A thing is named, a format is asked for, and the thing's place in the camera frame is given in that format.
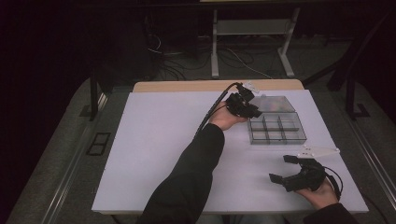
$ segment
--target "wire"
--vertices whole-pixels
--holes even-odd
[[[164,53],[163,55],[170,56],[170,55],[179,55],[179,54],[184,54],[184,52],[181,52],[181,51],[179,51],[179,52],[170,52],[170,53]]]
[[[198,127],[197,132],[195,133],[194,138],[198,135],[198,133],[204,128],[205,124],[207,123],[207,121],[209,120],[209,118],[213,115],[213,111],[215,111],[216,106],[219,105],[219,103],[221,102],[221,100],[224,98],[225,95],[227,95],[228,90],[233,87],[233,86],[237,86],[237,85],[242,85],[239,82],[235,82],[233,84],[231,84],[230,86],[227,87],[227,89],[225,89],[223,91],[223,93],[220,95],[220,97],[216,100],[216,102],[212,105],[212,107],[210,107],[209,111],[207,111],[204,119],[202,120],[200,126]]]
[[[219,55],[219,56],[224,57],[224,58],[226,58],[226,59],[228,59],[228,60],[230,60],[230,61],[234,61],[234,62],[238,62],[238,63],[241,62],[240,60],[235,59],[234,55],[232,55],[232,57],[228,57],[228,56],[226,56],[226,55],[224,55],[224,54],[221,54],[221,51],[224,50],[224,49],[227,50],[226,52],[230,53],[230,51],[229,51],[227,48],[219,48],[219,49],[218,49],[218,55]],[[245,60],[241,59],[241,57],[239,57],[239,58],[243,61],[244,64],[254,63],[254,58],[253,58],[253,56],[251,56],[250,53],[247,53],[247,52],[245,52],[245,51],[238,51],[238,52],[239,52],[239,53],[245,53],[245,54],[250,58],[250,60],[249,60],[248,62],[246,62]]]
[[[116,218],[116,216],[111,215],[111,217],[113,218],[113,221],[117,224],[121,224],[121,222]]]
[[[229,48],[226,48],[226,47],[222,47],[222,48],[218,48],[218,52],[219,51],[221,51],[221,50],[223,50],[223,49],[226,49],[227,50],[227,52],[238,52],[239,54],[241,54],[241,53],[243,53],[243,54],[246,54],[249,58],[250,58],[250,60],[248,61],[248,62],[246,62],[245,60],[242,60],[240,57],[239,57],[239,60],[236,60],[235,58],[234,58],[234,55],[233,55],[233,57],[232,58],[230,58],[230,57],[227,57],[227,56],[224,56],[225,58],[227,58],[227,59],[229,59],[229,60],[233,60],[233,61],[236,61],[236,62],[243,62],[243,63],[245,63],[245,64],[250,64],[250,63],[254,63],[254,57],[253,56],[251,56],[251,53],[249,53],[249,52],[247,52],[247,51],[245,51],[245,50],[241,50],[241,49],[239,49],[238,51],[236,51],[236,50],[230,50]]]
[[[169,63],[173,63],[173,64],[177,65],[178,67],[184,69],[184,70],[198,70],[198,69],[201,69],[201,68],[205,67],[207,65],[207,63],[209,62],[209,59],[210,59],[210,54],[208,54],[208,56],[205,59],[205,62],[202,65],[199,65],[198,67],[194,67],[194,68],[185,67],[185,66],[181,65],[180,63],[176,63],[176,62],[171,61],[171,60],[164,60],[164,61],[165,62],[169,62]]]
[[[161,46],[161,39],[157,36],[157,35],[150,35],[150,36],[154,36],[155,38],[157,38],[157,40],[158,40],[158,46],[157,46],[157,48],[156,49],[159,49],[160,48],[160,46]]]
[[[266,50],[266,51],[263,51],[263,52],[254,52],[254,51],[251,52],[251,51],[242,49],[242,48],[249,48],[253,43],[256,42],[257,39],[261,39],[263,36],[268,37],[266,39],[271,39],[271,41],[274,41],[275,43],[277,43],[277,46],[275,46],[273,49],[269,49],[269,50]],[[260,55],[260,54],[271,53],[271,52],[279,49],[280,47],[283,46],[283,42],[284,42],[284,38],[283,37],[282,37],[282,39],[276,39],[276,38],[273,38],[272,35],[271,36],[268,36],[268,35],[257,35],[257,37],[255,37],[255,39],[253,41],[250,41],[249,43],[247,43],[246,46],[242,47],[242,46],[240,46],[240,45],[238,45],[236,43],[233,43],[233,47],[237,47],[238,50],[244,51],[246,54],[249,54],[249,55],[251,55],[251,54]],[[220,48],[220,44],[223,45],[224,48],[226,48],[227,45],[231,45],[231,44],[223,42],[223,43],[219,43],[219,48]]]
[[[257,71],[257,70],[255,70],[255,69],[253,69],[253,68],[251,68],[251,67],[249,67],[247,64],[245,64],[244,63],[244,61],[242,61],[239,57],[238,57],[238,55],[236,54],[236,53],[234,53],[231,49],[227,49],[227,50],[229,50],[246,68],[248,68],[248,69],[250,69],[251,71],[253,71],[253,72],[256,72],[256,73],[259,73],[259,74],[262,74],[262,75],[264,75],[264,76],[266,76],[266,77],[269,77],[269,78],[271,78],[271,79],[273,79],[272,77],[270,77],[270,76],[268,76],[268,75],[266,75],[266,74],[264,74],[264,73],[262,73],[262,72],[260,72],[260,71]]]
[[[226,65],[230,66],[231,68],[245,68],[244,65],[241,65],[241,66],[234,66],[234,65],[232,65],[232,64],[229,64],[229,63],[225,62],[224,58],[227,58],[227,59],[230,59],[230,58],[228,58],[228,57],[226,57],[225,55],[223,55],[220,51],[218,51],[218,58],[219,58],[223,63],[225,63]]]
[[[361,193],[361,196],[363,196],[364,199],[369,201],[369,203],[373,205],[373,207],[376,209],[376,211],[379,213],[379,215],[382,217],[382,219],[384,219],[384,222],[386,224],[389,224],[388,219],[385,217],[384,213],[382,213],[382,211],[379,209],[379,207],[364,193]]]
[[[217,108],[215,111],[212,112],[210,117],[212,117],[216,112],[218,112],[218,110],[222,109],[224,106],[227,106],[227,105],[222,105],[221,107]]]
[[[160,52],[160,51],[158,51],[158,50],[155,50],[155,49],[148,49],[148,50],[151,51],[151,52],[154,52],[154,53],[163,54],[162,52]]]
[[[340,188],[340,193],[343,192],[344,189],[344,183],[343,183],[343,179],[341,179],[341,176],[339,174],[337,174],[334,170],[330,169],[329,167],[323,166],[325,169],[328,169],[330,171],[332,171],[335,175],[337,175],[338,179],[340,180],[341,183],[341,188]]]
[[[161,78],[163,79],[163,81],[165,81],[165,80],[166,80],[166,77],[163,76],[163,75],[165,75],[165,74],[163,74],[161,71],[159,72],[159,74],[160,74]]]
[[[178,78],[177,73],[175,73],[175,72],[169,70],[169,69],[166,68],[166,67],[163,67],[163,71],[164,71],[164,73],[165,73],[165,80],[166,80],[166,74],[169,74],[169,75],[171,75],[172,77],[174,77],[177,81],[179,81],[179,78]]]
[[[168,68],[168,69],[174,70],[175,73],[179,74],[179,75],[183,78],[183,80],[187,80],[186,77],[183,75],[183,73],[180,72],[180,71],[178,71],[176,68],[174,68],[174,67],[172,67],[172,66],[167,66],[167,68]]]

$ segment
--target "dark background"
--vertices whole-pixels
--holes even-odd
[[[129,3],[140,6],[148,1]],[[384,3],[303,6],[295,36],[354,38],[373,25]],[[274,15],[284,12],[282,7],[271,10]],[[219,15],[249,19],[263,15],[262,11],[230,8]],[[145,21],[147,15],[150,23]],[[81,83],[92,73],[103,91],[150,80],[156,59],[146,51],[152,41],[149,34],[161,35],[169,46],[193,55],[196,37],[211,36],[212,11],[80,8],[67,1],[1,0],[0,22],[3,223]],[[395,121],[394,22],[393,11],[360,56],[354,74]]]

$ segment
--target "floor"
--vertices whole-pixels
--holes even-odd
[[[336,62],[347,50],[348,42],[329,43],[325,38],[293,38],[288,57],[295,78],[305,80]],[[211,79],[210,44],[202,36],[198,54],[186,55],[169,48],[157,61],[160,70],[153,80]],[[246,36],[219,40],[219,79],[288,78],[277,57],[281,36]],[[365,150],[372,150],[390,180],[396,180],[393,146],[396,126],[358,84],[356,103],[368,110],[370,117],[352,121],[344,110],[345,87],[328,91],[331,74],[305,86],[310,90],[334,143],[341,148],[349,172],[366,199],[370,212],[356,214],[362,224],[396,223],[395,204],[384,190],[387,186],[373,171]],[[67,107],[28,185],[15,206],[8,223],[133,223],[132,216],[104,216],[91,210],[96,189],[106,165],[122,110],[132,87],[118,86],[101,98],[100,112],[90,121],[89,80],[82,83]],[[110,133],[102,156],[89,156],[96,133]],[[390,182],[390,190],[395,190]],[[303,223],[306,214],[285,214],[292,224]]]

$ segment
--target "black sleeve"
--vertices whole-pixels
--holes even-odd
[[[319,209],[304,218],[304,224],[359,224],[341,203],[335,203]]]
[[[223,147],[222,130],[206,124],[155,189],[137,223],[195,223],[206,204]]]

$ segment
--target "table leg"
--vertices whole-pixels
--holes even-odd
[[[219,64],[218,64],[218,11],[214,10],[213,12],[213,38],[212,38],[212,55],[211,55],[211,64],[212,64],[212,78],[219,78]]]
[[[91,84],[91,119],[94,120],[96,114],[98,113],[98,87],[96,76],[94,72],[91,73],[90,77],[90,84]]]
[[[282,62],[283,67],[285,68],[286,71],[286,75],[288,77],[294,77],[294,72],[291,69],[291,65],[289,63],[288,56],[286,56],[286,52],[288,51],[289,43],[293,35],[294,27],[297,23],[297,18],[299,13],[300,13],[300,8],[299,7],[295,8],[293,11],[293,15],[291,16],[290,24],[288,26],[288,32],[286,35],[285,42],[283,43],[283,46],[277,50],[280,61]]]

